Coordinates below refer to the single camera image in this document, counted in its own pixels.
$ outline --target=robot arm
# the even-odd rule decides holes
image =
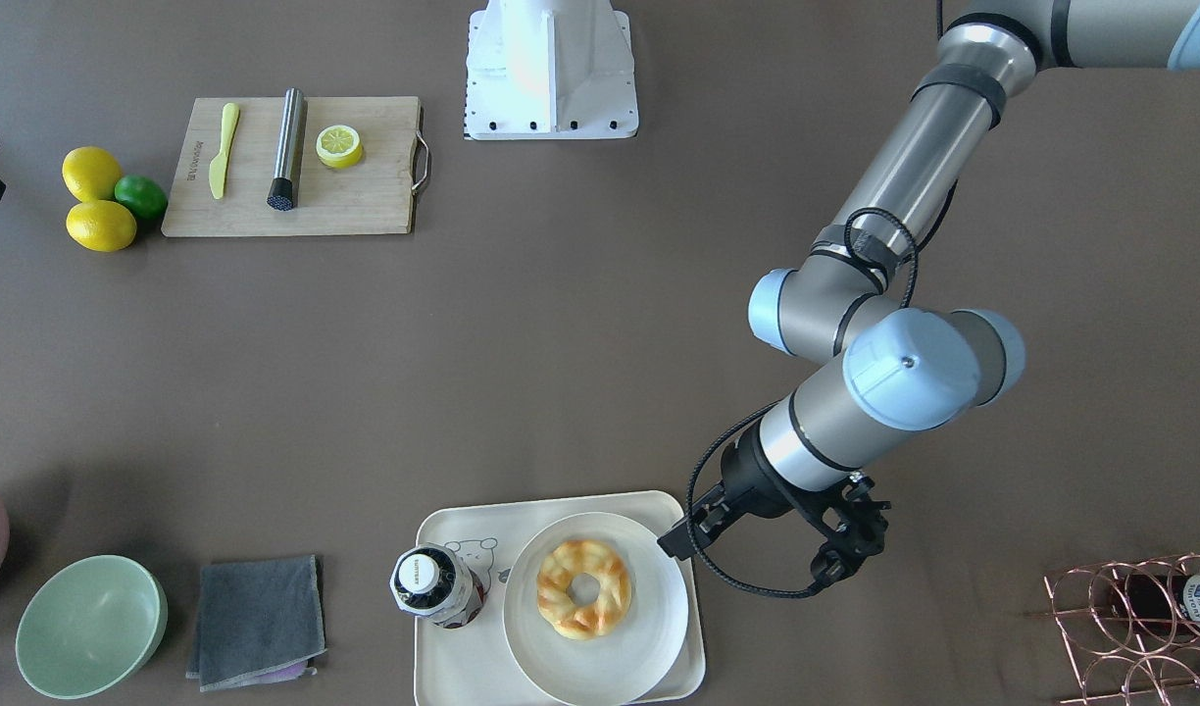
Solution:
[[[815,580],[804,591],[758,591],[802,598],[882,551],[888,504],[870,499],[865,465],[994,401],[1026,363],[998,313],[925,312],[908,307],[911,289],[900,303],[882,294],[904,264],[917,274],[936,214],[1008,98],[1045,67],[1075,66],[1200,67],[1200,0],[976,0],[950,24],[940,64],[805,264],[774,270],[752,291],[752,333],[821,367],[754,417],[722,453],[721,481],[698,501],[694,474],[689,510],[659,539],[667,554],[700,554],[716,570],[703,549],[731,523],[794,508],[826,538]],[[828,510],[838,526],[823,520]]]

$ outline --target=lemon slice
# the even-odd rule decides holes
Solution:
[[[317,134],[317,156],[322,164],[343,169],[361,161],[361,133],[349,126],[328,126]]]

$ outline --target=green fruit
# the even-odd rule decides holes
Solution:
[[[169,198],[164,196],[164,189],[144,175],[124,175],[116,180],[112,197],[115,198],[116,204],[130,209],[131,214],[143,221],[158,219],[164,215],[164,209],[169,207]]]

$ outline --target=yellow fruit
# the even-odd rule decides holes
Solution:
[[[120,179],[120,164],[107,149],[79,146],[64,157],[61,173],[64,186],[77,201],[103,201],[112,198],[112,190]]]
[[[361,161],[361,133],[349,126],[328,126],[317,134],[317,157],[322,164],[343,169]]]
[[[138,222],[115,201],[86,201],[73,205],[64,220],[72,240],[100,253],[112,253],[133,243]]]

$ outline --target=gray towel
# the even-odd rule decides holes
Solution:
[[[200,692],[305,674],[325,652],[317,557],[211,564],[200,572],[200,614],[187,678]]]

